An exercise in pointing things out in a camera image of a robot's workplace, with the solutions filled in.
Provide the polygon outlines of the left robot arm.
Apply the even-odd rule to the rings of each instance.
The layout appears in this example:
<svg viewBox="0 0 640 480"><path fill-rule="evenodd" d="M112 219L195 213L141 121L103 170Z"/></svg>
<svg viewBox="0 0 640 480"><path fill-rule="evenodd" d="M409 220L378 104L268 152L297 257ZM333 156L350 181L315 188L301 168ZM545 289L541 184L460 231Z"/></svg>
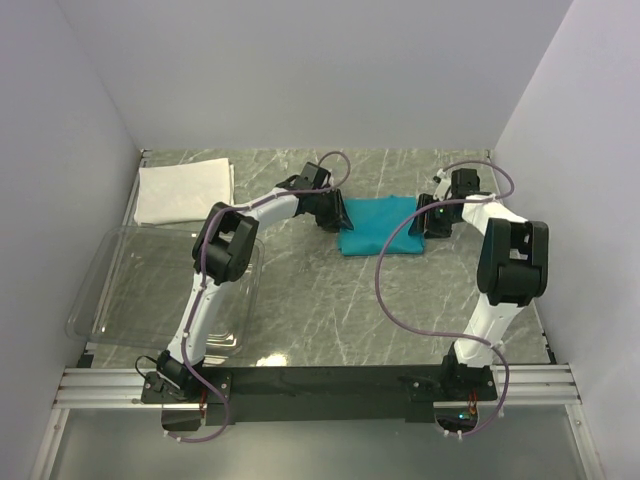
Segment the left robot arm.
<svg viewBox="0 0 640 480"><path fill-rule="evenodd" d="M186 402L199 392L203 380L198 368L206 355L206 338L230 287L246 272L260 232L305 214L327 232L353 228L340 191L344 182L333 180L320 161L308 162L299 174L262 196L211 208L192 249L194 277L184 314L156 360L156 371L173 399Z"/></svg>

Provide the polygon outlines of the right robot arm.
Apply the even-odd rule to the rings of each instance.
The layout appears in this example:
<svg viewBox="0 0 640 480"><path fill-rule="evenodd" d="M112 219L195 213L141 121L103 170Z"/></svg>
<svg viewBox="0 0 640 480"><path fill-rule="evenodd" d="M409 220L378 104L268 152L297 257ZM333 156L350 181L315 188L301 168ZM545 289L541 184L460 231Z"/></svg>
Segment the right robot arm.
<svg viewBox="0 0 640 480"><path fill-rule="evenodd" d="M434 177L437 188L418 197L421 213L411 236L448 238L466 223L482 236L476 271L480 295L462 336L443 358L439 387L460 399L490 385L490 365L502 351L503 336L521 311L542 296L548 283L549 227L507 209L497 196L481 190L475 169L447 167Z"/></svg>

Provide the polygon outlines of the teal t shirt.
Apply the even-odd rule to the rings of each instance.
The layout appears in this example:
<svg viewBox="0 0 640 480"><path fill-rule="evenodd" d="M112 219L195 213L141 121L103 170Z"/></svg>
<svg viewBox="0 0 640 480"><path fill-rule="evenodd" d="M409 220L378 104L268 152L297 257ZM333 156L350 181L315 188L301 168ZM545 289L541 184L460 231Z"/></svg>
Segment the teal t shirt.
<svg viewBox="0 0 640 480"><path fill-rule="evenodd" d="M353 228L342 229L337 246L343 256L377 256L389 236L416 209L413 197L347 198L346 213Z"/></svg>

